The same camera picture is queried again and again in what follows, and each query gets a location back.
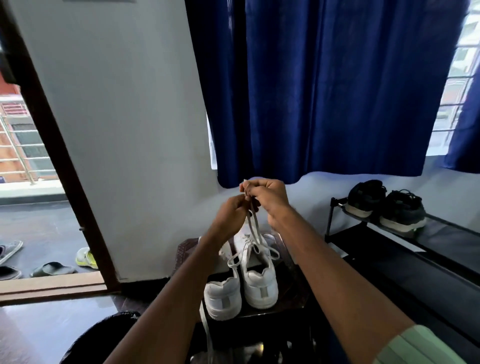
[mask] white sneaker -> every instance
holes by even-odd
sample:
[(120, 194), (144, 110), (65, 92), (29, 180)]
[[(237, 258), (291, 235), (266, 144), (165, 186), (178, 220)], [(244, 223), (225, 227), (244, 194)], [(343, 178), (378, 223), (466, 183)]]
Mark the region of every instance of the white sneaker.
[[(218, 252), (225, 266), (232, 258), (230, 244), (226, 242)], [(223, 282), (211, 281), (205, 285), (205, 306), (210, 317), (224, 321), (234, 318), (241, 310), (240, 278), (236, 266), (232, 266), (232, 276)]]
[[(246, 229), (242, 228), (233, 237), (237, 253), (230, 259), (228, 265), (240, 265), (247, 303), (258, 309), (270, 308), (278, 299), (278, 284), (270, 251), (276, 253), (273, 259), (278, 259), (280, 254), (268, 246), (263, 236), (253, 232), (246, 234), (245, 231)], [(239, 258), (236, 264), (233, 263), (235, 257)]]

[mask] door frame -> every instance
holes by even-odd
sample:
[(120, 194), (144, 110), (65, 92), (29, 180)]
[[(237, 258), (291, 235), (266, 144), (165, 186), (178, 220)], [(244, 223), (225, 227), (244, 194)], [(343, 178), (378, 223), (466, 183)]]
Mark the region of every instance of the door frame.
[(25, 42), (8, 5), (0, 1), (0, 71), (7, 83), (20, 87), (52, 164), (63, 185), (108, 291), (119, 291), (120, 283), (87, 196), (78, 178), (57, 121), (48, 103)]

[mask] blue curtain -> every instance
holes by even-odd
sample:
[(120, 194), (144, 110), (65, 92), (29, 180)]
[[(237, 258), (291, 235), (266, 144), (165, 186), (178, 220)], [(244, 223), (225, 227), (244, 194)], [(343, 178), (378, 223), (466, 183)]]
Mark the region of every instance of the blue curtain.
[(460, 172), (480, 173), (480, 68), (473, 76), (443, 166)]
[(468, 0), (186, 0), (218, 181), (418, 176)]

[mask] forearm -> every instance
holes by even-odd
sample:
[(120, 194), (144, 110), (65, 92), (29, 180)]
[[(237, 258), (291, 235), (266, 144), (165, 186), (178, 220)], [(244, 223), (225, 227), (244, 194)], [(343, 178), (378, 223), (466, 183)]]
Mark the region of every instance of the forearm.
[(278, 232), (353, 363), (372, 363), (391, 339), (414, 325), (296, 211), (285, 209), (277, 220)]
[(207, 233), (105, 364), (183, 363), (221, 239)]

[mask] sleeve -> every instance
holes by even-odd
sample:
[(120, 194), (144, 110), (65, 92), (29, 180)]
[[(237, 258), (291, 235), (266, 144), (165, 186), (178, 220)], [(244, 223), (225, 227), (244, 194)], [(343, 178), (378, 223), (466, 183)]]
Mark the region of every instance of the sleeve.
[(393, 338), (373, 364), (465, 364), (425, 326), (415, 325)]

